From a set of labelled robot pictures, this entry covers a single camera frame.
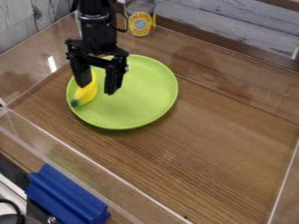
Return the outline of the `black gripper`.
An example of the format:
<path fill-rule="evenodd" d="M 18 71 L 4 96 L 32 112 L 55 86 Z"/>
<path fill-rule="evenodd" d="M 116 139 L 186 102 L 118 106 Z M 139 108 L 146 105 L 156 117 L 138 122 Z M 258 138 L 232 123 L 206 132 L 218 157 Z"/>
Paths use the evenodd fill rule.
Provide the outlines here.
<path fill-rule="evenodd" d="M 128 51 L 116 45 L 111 45 L 108 49 L 92 50 L 83 45 L 82 40 L 70 38 L 66 40 L 66 45 L 67 59 L 79 87 L 84 88 L 92 82 L 90 66 L 106 68 L 104 93 L 112 95 L 122 88 L 127 73 Z M 115 59 L 115 66 L 108 66 L 110 62 L 102 59 L 100 55 L 111 56 Z"/>

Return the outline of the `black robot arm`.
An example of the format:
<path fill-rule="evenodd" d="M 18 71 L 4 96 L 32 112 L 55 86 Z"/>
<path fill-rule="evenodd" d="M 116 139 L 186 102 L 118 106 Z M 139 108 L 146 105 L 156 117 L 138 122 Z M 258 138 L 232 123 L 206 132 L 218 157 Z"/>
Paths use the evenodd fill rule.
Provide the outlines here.
<path fill-rule="evenodd" d="M 78 0 L 76 19 L 80 39 L 66 40 L 67 59 L 80 88 L 91 82 L 91 68 L 106 70 L 104 93 L 112 95 L 127 73 L 128 51 L 118 46 L 118 12 L 111 0 Z"/>

